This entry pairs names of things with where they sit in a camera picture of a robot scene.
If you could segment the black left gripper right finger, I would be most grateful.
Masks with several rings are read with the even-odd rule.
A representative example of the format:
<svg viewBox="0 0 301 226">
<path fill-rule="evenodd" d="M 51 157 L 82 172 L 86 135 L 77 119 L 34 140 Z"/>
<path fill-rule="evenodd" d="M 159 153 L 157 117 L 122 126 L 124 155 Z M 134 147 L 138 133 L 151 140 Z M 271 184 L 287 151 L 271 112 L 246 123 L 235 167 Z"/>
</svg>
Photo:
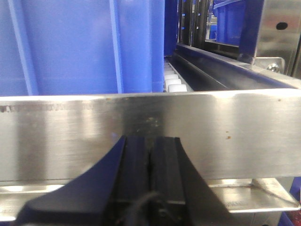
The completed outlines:
<svg viewBox="0 0 301 226">
<path fill-rule="evenodd" d="M 178 137 L 157 137 L 150 154 L 151 186 L 163 196 L 173 225 L 236 226 L 238 221 L 193 166 Z"/>
</svg>

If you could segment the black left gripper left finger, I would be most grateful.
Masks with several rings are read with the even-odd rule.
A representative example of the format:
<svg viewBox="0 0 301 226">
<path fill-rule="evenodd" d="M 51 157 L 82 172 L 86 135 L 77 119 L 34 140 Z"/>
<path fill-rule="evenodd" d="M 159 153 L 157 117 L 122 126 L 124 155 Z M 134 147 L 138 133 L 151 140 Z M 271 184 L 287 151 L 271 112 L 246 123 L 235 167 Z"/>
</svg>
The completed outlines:
<svg viewBox="0 0 301 226">
<path fill-rule="evenodd" d="M 101 226 L 122 217 L 149 191 L 144 137 L 122 136 L 89 170 L 25 203 L 17 226 Z"/>
</svg>

